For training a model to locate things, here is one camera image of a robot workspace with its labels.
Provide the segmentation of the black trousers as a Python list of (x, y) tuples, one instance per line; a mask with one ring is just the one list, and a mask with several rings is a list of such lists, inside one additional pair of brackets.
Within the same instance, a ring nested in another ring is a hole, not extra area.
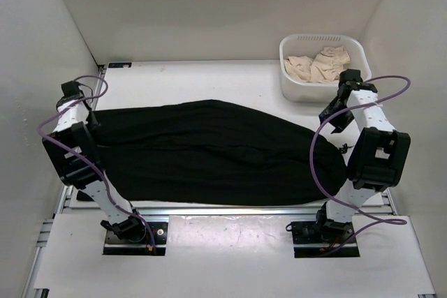
[(286, 206), (345, 183), (344, 157), (303, 126), (220, 100), (99, 110), (91, 134), (130, 201)]

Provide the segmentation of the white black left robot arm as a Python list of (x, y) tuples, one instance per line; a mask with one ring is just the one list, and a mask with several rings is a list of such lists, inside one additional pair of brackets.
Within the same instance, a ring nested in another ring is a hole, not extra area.
[(152, 243), (147, 222), (108, 182), (91, 134), (98, 122), (88, 101), (105, 93), (87, 97), (82, 86), (77, 79), (61, 85), (57, 113), (37, 128), (43, 146), (62, 183), (88, 195), (105, 213), (103, 228), (121, 240)]

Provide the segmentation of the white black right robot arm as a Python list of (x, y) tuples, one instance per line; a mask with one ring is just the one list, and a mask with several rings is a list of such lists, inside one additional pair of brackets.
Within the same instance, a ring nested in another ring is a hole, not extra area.
[(341, 73), (337, 95), (318, 117), (322, 126), (333, 126), (334, 133), (341, 133), (351, 122), (360, 131), (349, 156), (345, 184), (316, 215), (314, 235), (329, 242), (347, 233), (353, 215), (368, 199), (398, 185), (411, 138), (389, 122), (377, 88), (371, 80), (364, 81), (359, 70)]

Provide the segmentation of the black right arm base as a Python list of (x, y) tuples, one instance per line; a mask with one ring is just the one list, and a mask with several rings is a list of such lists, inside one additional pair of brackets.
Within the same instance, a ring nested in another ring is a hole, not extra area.
[(352, 223), (336, 223), (320, 210), (312, 221), (291, 221), (295, 258), (357, 258), (360, 252)]

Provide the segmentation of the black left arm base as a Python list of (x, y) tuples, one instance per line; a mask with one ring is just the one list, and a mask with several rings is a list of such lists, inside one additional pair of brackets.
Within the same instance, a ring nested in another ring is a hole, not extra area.
[(130, 217), (120, 224), (101, 221), (106, 230), (104, 255), (164, 256), (168, 239), (168, 221), (147, 221)]

